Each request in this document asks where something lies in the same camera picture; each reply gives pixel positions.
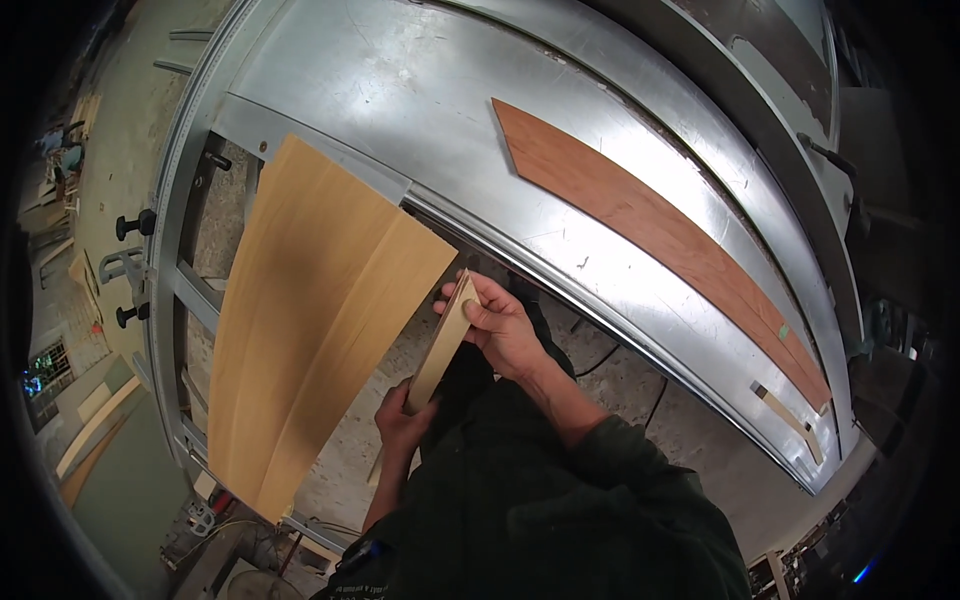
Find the reddish wood veneer strip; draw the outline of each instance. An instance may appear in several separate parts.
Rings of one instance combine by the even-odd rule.
[[[587,144],[495,98],[493,108],[524,179],[580,208],[686,281],[746,333],[817,411],[823,373],[749,275],[686,215]]]

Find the forearm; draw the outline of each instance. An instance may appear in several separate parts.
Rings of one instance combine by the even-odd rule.
[[[517,383],[543,411],[567,448],[572,448],[610,416],[610,412],[587,397],[552,358],[546,357],[540,368]]]
[[[362,533],[367,533],[374,523],[392,513],[400,505],[400,495],[407,483],[410,464],[413,461],[413,453],[406,458],[404,454],[384,450],[380,481],[376,486],[376,492],[373,493],[367,517],[363,521]]]

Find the sleeve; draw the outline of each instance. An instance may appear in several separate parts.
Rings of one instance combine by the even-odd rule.
[[[570,451],[586,481],[610,490],[625,486],[640,510],[661,526],[700,542],[735,594],[750,597],[747,568],[727,517],[704,495],[700,477],[670,465],[641,425],[616,415],[601,421]]]

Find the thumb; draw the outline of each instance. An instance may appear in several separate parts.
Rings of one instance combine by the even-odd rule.
[[[437,407],[439,405],[440,402],[436,398],[431,399],[427,402],[427,405],[423,407],[423,410],[414,415],[414,420],[423,425],[429,424],[430,421],[433,420],[433,416],[437,414]]]
[[[502,315],[487,310],[475,300],[467,300],[464,314],[471,325],[484,331],[496,331],[503,324]]]

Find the metal table surface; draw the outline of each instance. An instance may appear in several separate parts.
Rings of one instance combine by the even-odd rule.
[[[205,455],[203,434],[180,419],[176,302],[211,331],[219,310],[179,256],[204,142],[215,132],[270,161],[292,132],[391,202],[536,280],[818,492],[858,431],[827,286],[773,175],[682,73],[599,13],[572,0],[473,4],[246,0],[214,34],[168,134],[146,252],[148,362],[175,458],[200,447]],[[822,362],[830,409],[814,412],[736,325],[646,252],[518,178],[491,97],[596,148],[703,228]],[[753,394],[754,381],[811,425],[820,466]]]

